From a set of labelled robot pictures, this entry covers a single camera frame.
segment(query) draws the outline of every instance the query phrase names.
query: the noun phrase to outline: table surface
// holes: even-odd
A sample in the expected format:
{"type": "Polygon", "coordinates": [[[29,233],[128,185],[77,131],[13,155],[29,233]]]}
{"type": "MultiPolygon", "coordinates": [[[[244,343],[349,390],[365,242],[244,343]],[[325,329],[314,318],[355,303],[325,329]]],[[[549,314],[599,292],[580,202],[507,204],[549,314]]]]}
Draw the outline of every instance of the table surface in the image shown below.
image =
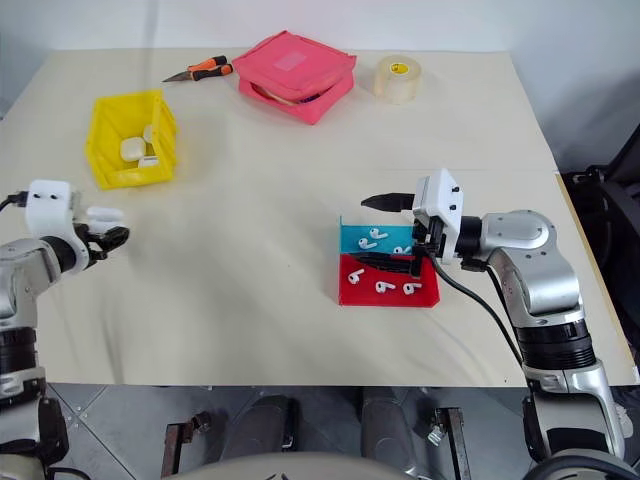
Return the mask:
{"type": "MultiPolygon", "coordinates": [[[[129,242],[39,299],[38,349],[56,382],[522,386],[490,317],[441,284],[433,309],[340,307],[339,218],[410,224],[360,207],[449,168],[465,214],[529,208],[558,227],[612,384],[635,370],[556,166],[507,54],[412,52],[402,106],[371,93],[386,52],[358,54],[356,87],[311,127],[241,96],[237,76],[161,84],[241,49],[53,53],[0,122],[0,191],[64,179],[121,208],[129,242]],[[101,191],[83,148],[95,98],[162,87],[178,126],[173,181],[101,191]]],[[[0,242],[26,235],[7,209],[0,242]]],[[[499,309],[485,275],[447,266],[499,309]]]]}

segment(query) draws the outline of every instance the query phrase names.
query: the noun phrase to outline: pink pouch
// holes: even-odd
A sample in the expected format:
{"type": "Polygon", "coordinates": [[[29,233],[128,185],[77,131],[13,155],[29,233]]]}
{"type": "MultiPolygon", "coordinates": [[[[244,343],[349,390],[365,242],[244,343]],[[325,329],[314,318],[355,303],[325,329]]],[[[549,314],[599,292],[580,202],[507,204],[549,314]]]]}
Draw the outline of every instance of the pink pouch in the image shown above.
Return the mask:
{"type": "Polygon", "coordinates": [[[238,89],[314,124],[353,88],[356,57],[286,30],[233,60],[238,89]]]}

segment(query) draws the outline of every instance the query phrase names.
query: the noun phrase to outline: earbud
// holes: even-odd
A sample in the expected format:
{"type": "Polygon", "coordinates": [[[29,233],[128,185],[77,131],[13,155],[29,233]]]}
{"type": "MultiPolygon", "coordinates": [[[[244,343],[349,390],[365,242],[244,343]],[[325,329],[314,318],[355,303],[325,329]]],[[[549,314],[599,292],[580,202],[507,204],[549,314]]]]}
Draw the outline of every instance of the earbud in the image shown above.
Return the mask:
{"type": "Polygon", "coordinates": [[[395,288],[396,286],[393,283],[376,282],[376,292],[378,293],[384,293],[387,289],[393,290],[395,288]]]}
{"type": "Polygon", "coordinates": [[[369,240],[366,238],[361,238],[358,240],[358,246],[363,250],[369,250],[370,248],[377,247],[378,244],[376,242],[369,243],[369,240]]]}
{"type": "Polygon", "coordinates": [[[402,290],[405,295],[413,295],[416,291],[416,288],[422,288],[421,283],[405,283],[402,286],[402,290]]]}
{"type": "Polygon", "coordinates": [[[395,247],[395,248],[393,249],[393,253],[396,253],[396,254],[401,254],[401,253],[405,253],[405,254],[406,254],[406,253],[411,253],[411,247],[409,246],[409,247],[407,247],[407,248],[405,248],[405,249],[403,249],[402,247],[395,247]]]}
{"type": "Polygon", "coordinates": [[[378,230],[377,228],[372,228],[371,230],[369,230],[369,235],[375,240],[381,240],[389,236],[388,233],[380,233],[380,230],[378,230]]]}
{"type": "Polygon", "coordinates": [[[364,268],[361,268],[360,270],[356,270],[355,272],[351,272],[347,277],[347,280],[349,280],[349,283],[351,285],[355,285],[360,281],[360,275],[363,273],[364,273],[364,268]]]}

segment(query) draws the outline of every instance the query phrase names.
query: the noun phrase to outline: yellow bin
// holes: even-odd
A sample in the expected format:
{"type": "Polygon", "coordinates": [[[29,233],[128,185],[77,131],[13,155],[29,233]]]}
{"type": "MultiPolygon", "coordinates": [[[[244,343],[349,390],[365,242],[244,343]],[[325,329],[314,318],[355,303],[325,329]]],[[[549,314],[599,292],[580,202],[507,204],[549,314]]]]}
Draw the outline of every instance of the yellow bin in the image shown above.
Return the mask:
{"type": "Polygon", "coordinates": [[[97,99],[85,151],[103,189],[171,180],[176,164],[176,121],[162,98],[162,90],[97,99]],[[138,168],[137,162],[122,160],[120,143],[125,138],[141,137],[149,124],[152,154],[158,157],[158,164],[138,168]]]}

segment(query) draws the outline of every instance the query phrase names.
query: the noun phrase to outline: clear tape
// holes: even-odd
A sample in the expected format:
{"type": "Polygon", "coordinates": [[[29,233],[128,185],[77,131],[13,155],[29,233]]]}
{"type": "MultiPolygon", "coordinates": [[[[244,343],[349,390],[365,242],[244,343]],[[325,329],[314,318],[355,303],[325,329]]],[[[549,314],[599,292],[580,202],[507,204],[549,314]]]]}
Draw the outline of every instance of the clear tape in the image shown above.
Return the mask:
{"type": "Polygon", "coordinates": [[[422,68],[413,58],[390,55],[378,62],[373,93],[389,103],[409,102],[416,96],[421,75],[422,68]]]}

